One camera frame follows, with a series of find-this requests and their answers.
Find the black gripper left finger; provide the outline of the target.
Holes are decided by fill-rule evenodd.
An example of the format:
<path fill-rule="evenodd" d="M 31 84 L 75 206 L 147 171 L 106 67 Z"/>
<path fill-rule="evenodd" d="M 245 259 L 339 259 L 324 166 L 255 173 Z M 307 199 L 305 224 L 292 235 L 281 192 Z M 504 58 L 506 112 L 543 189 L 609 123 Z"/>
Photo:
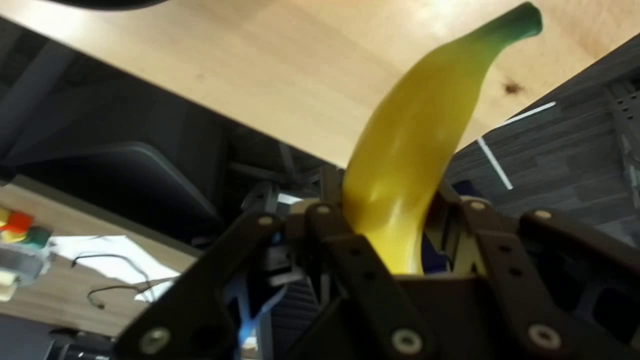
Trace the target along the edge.
<path fill-rule="evenodd" d="M 236 360 L 255 324 L 305 278 L 286 223 L 316 202 L 244 213 L 120 332 L 113 360 Z"/>

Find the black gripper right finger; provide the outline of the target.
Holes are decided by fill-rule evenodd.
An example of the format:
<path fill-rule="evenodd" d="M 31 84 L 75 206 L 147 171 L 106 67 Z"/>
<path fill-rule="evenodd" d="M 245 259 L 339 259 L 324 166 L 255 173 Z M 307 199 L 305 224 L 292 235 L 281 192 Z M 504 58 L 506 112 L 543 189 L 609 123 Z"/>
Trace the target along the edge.
<path fill-rule="evenodd" d="M 638 252 L 558 213 L 435 194 L 435 360 L 640 360 Z"/>

